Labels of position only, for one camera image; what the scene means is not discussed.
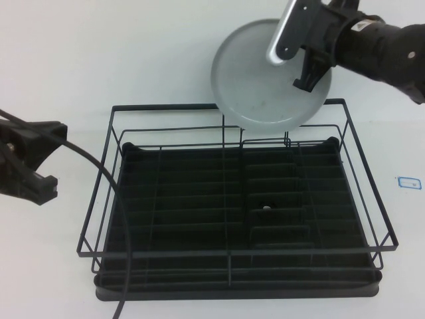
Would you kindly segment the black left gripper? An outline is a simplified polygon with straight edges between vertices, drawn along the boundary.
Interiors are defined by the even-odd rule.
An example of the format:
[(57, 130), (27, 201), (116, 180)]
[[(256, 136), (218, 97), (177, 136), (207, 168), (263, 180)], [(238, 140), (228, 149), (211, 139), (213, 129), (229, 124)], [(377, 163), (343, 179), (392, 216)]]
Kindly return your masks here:
[[(67, 140), (67, 125), (57, 122), (29, 122), (37, 129)], [(13, 147), (12, 154), (24, 166), (1, 165), (1, 194), (43, 205), (57, 197), (58, 180), (54, 176), (43, 177), (37, 169), (60, 144), (14, 124), (1, 121), (1, 142)]]

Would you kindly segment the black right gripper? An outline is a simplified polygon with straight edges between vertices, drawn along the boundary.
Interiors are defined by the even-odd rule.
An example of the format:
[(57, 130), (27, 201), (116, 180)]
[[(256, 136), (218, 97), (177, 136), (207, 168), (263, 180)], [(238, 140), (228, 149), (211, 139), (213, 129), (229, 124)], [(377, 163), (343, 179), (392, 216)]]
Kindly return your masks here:
[(312, 9), (303, 22), (307, 27), (302, 41), (304, 52), (301, 76), (293, 85), (305, 92), (312, 92), (328, 70), (336, 65), (336, 44), (343, 29), (358, 16), (359, 1), (306, 1)]

